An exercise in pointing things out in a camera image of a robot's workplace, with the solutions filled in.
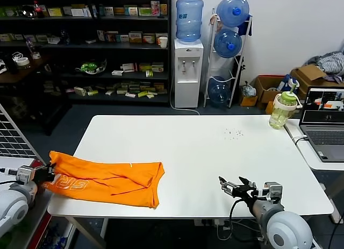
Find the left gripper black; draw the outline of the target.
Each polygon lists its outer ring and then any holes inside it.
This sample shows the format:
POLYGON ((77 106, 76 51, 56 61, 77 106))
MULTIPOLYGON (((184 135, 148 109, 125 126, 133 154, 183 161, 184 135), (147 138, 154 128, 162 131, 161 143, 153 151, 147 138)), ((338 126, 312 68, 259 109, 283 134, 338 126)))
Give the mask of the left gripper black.
POLYGON ((56 176, 54 170, 55 163, 50 163, 46 167, 37 167, 34 172, 34 182, 35 183, 44 183, 52 182, 56 176))

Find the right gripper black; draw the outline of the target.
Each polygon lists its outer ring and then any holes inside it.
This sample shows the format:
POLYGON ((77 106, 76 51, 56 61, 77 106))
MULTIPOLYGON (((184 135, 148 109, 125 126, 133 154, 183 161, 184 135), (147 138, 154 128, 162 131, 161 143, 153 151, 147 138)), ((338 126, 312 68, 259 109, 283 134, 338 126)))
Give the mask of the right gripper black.
POLYGON ((245 203, 252 203, 257 200, 259 191, 255 188, 255 182, 252 182, 244 177, 239 176, 239 180, 243 184, 243 188, 239 188, 237 184, 234 184, 230 181, 226 181, 223 177, 219 177, 219 182, 221 189, 224 193, 236 197, 236 190, 238 189, 238 197, 240 201, 245 203))

